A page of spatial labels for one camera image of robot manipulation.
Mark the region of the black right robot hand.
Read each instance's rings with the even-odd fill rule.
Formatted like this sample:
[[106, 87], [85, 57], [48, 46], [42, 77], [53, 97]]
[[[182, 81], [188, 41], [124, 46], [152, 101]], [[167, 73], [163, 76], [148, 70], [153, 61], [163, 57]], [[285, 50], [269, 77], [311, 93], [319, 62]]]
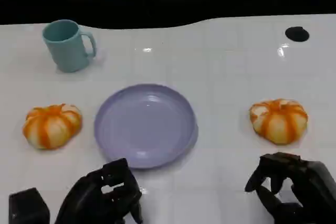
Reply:
[[[298, 202], [276, 197], [287, 178]], [[335, 223], [335, 180], [322, 162], [283, 152], [265, 154], [245, 191], [257, 193], [275, 223]]]

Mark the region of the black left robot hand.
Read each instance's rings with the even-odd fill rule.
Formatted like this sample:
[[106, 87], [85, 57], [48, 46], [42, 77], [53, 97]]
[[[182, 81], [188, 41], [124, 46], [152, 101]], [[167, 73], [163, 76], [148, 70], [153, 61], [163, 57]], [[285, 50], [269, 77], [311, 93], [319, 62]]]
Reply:
[[127, 160], [121, 158], [81, 177], [65, 197], [55, 223], [124, 223], [127, 214], [143, 223], [141, 196]]

